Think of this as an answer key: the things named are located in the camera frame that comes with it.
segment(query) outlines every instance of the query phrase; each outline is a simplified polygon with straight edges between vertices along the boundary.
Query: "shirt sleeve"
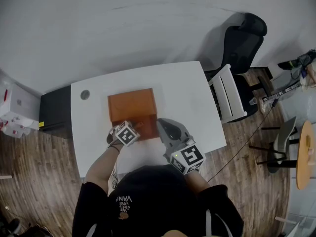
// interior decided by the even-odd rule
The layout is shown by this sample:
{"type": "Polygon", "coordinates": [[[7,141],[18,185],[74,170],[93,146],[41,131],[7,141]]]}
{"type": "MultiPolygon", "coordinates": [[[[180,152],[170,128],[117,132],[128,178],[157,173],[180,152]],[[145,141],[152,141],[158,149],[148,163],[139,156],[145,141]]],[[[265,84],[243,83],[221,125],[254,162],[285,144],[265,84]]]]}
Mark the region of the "shirt sleeve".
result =
{"type": "Polygon", "coordinates": [[[233,237],[240,237],[243,230],[243,220],[233,202],[228,198],[227,187],[216,185],[199,193],[198,198],[212,215],[212,235],[216,235],[216,225],[213,219],[219,217],[231,231],[233,237]]]}
{"type": "Polygon", "coordinates": [[[86,182],[81,186],[73,221],[73,237],[111,236],[107,224],[105,191],[98,185],[86,182]]]}

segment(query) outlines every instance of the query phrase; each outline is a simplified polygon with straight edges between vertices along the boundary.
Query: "cardboard box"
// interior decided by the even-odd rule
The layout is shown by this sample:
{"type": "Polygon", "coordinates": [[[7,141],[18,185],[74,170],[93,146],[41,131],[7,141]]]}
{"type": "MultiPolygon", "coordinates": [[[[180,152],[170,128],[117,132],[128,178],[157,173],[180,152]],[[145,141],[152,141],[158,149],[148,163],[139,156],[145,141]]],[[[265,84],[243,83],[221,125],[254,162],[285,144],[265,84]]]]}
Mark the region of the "cardboard box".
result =
{"type": "Polygon", "coordinates": [[[157,109],[153,89],[142,89],[108,96],[109,114],[112,126],[120,125],[125,120],[132,124],[142,122],[136,129],[138,140],[158,138],[157,109]]]}

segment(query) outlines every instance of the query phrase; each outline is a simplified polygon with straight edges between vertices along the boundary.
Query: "round wooden table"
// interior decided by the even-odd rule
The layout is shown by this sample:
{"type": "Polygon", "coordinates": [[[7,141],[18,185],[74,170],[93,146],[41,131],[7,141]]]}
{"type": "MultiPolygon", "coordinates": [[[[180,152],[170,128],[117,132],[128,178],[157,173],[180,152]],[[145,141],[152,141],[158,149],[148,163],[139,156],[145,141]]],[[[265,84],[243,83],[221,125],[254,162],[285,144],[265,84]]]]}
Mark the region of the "round wooden table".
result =
{"type": "Polygon", "coordinates": [[[299,190],[304,189],[310,181],[313,172],[313,165],[308,165],[309,155],[308,149],[314,148],[315,150],[315,137],[313,126],[310,121],[305,121],[298,147],[297,163],[296,163],[296,185],[299,190]],[[307,141],[307,136],[310,137],[310,145],[307,141]]]}
{"type": "Polygon", "coordinates": [[[310,121],[305,121],[298,147],[297,160],[284,160],[281,164],[277,162],[268,163],[270,168],[296,168],[296,185],[299,190],[304,189],[309,181],[313,172],[313,165],[308,165],[309,157],[315,158],[315,137],[313,126],[310,121]],[[314,154],[309,156],[308,149],[313,148],[314,154]]]}

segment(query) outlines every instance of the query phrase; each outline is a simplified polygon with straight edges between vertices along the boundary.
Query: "marker cube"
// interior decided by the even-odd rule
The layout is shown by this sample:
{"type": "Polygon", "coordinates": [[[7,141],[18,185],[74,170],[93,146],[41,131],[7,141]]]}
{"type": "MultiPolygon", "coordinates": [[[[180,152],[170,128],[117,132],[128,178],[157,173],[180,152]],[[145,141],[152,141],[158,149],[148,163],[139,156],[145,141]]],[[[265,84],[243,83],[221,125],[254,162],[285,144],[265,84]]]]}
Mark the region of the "marker cube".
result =
{"type": "Polygon", "coordinates": [[[115,128],[116,137],[125,145],[133,144],[139,137],[139,133],[132,127],[128,121],[124,121],[115,128]]]}
{"type": "Polygon", "coordinates": [[[199,168],[204,161],[205,154],[198,150],[196,143],[170,155],[170,163],[184,175],[199,168]]]}

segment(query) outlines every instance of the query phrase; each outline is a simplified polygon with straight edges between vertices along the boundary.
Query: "white desk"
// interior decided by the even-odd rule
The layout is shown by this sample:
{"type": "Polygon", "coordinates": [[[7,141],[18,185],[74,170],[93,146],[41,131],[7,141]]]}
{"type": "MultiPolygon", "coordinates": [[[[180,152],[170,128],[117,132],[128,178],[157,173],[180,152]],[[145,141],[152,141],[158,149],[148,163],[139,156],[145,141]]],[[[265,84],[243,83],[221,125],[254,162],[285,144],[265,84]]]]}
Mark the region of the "white desk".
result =
{"type": "MultiPolygon", "coordinates": [[[[226,145],[221,121],[206,77],[198,61],[163,64],[120,71],[71,86],[71,118],[78,169],[84,177],[93,162],[106,150],[112,124],[108,95],[153,88],[158,118],[185,125],[199,149],[205,153],[226,145]],[[82,100],[80,94],[89,90],[82,100]]],[[[127,173],[145,164],[167,164],[160,139],[136,142],[124,147],[117,160],[117,172],[127,173]]]]}

